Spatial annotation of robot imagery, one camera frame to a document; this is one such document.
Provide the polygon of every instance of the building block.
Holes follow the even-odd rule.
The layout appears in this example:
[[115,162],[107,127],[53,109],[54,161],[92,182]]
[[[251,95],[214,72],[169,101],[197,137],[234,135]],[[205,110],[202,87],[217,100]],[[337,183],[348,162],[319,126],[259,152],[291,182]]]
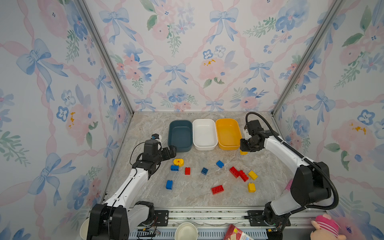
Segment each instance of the building block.
[[172,190],[172,185],[173,185],[173,181],[172,180],[168,180],[167,181],[167,185],[166,185],[166,189]]
[[248,192],[256,192],[256,187],[254,183],[248,183]]
[[219,167],[219,168],[223,168],[224,167],[224,163],[222,161],[218,161],[216,163],[216,165]]
[[244,182],[246,182],[248,179],[249,179],[249,177],[247,177],[246,175],[245,175],[245,173],[243,172],[243,170],[240,170],[240,177],[241,177],[241,179],[244,181]]
[[184,160],[182,158],[176,158],[173,160],[173,164],[179,167],[184,166]]
[[170,170],[171,170],[171,171],[179,171],[179,166],[172,165],[172,166],[170,167]]
[[229,169],[229,171],[236,177],[238,178],[240,176],[240,173],[238,172],[238,170],[235,168],[235,167],[231,167]]
[[250,171],[248,173],[248,176],[250,176],[252,178],[252,180],[254,181],[258,176],[256,175],[256,173],[254,173],[253,171]]
[[204,174],[204,175],[206,175],[207,172],[208,172],[208,169],[206,169],[205,167],[203,167],[203,170],[201,170],[201,173]]
[[217,186],[217,187],[213,187],[213,188],[212,188],[212,194],[213,194],[213,195],[218,194],[218,193],[221,193],[221,192],[224,192],[223,185],[220,185],[220,186]]

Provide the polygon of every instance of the yellow toy block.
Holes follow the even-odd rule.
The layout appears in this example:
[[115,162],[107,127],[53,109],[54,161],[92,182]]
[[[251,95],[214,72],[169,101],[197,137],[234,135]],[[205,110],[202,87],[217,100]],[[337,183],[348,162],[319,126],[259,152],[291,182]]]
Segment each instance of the yellow toy block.
[[248,192],[256,192],[256,187],[254,183],[248,183]]
[[182,158],[176,158],[173,160],[173,164],[179,167],[184,166],[184,160]]
[[254,173],[253,171],[250,171],[248,173],[248,176],[250,176],[252,178],[252,180],[255,180],[258,176],[256,175],[256,173]]

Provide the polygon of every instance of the floral wallpaper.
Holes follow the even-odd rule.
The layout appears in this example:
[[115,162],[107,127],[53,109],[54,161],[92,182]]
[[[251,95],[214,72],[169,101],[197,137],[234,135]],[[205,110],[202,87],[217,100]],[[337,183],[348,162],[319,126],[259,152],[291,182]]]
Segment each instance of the floral wallpaper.
[[86,0],[136,111],[272,110],[332,2]]
[[75,239],[129,114],[72,1],[0,6],[0,240]]
[[329,214],[348,240],[384,239],[383,8],[347,0],[275,115],[289,144],[328,164],[340,196]]

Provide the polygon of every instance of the stuffed animal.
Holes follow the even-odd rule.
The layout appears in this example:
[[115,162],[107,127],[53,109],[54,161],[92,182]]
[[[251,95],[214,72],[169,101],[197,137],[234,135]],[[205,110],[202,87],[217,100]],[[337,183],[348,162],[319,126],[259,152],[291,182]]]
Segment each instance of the stuffed animal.
[[346,240],[345,235],[339,235],[339,225],[328,214],[317,216],[311,221],[316,231],[311,233],[311,240]]

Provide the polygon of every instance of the blue toy block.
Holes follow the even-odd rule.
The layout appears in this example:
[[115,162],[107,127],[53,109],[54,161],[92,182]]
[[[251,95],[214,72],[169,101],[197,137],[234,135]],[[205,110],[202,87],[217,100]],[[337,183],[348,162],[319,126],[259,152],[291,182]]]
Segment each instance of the blue toy block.
[[166,189],[172,190],[172,185],[173,185],[173,181],[172,180],[168,180],[167,181],[167,185],[166,185]]
[[179,170],[179,166],[172,165],[172,166],[170,167],[170,170],[171,170],[171,171],[178,171],[178,170]]
[[224,163],[222,161],[218,161],[216,163],[216,165],[218,165],[219,168],[223,168],[224,167]]
[[208,172],[208,169],[206,169],[205,167],[203,167],[203,170],[201,170],[201,173],[204,174],[204,175],[206,175],[207,172]]

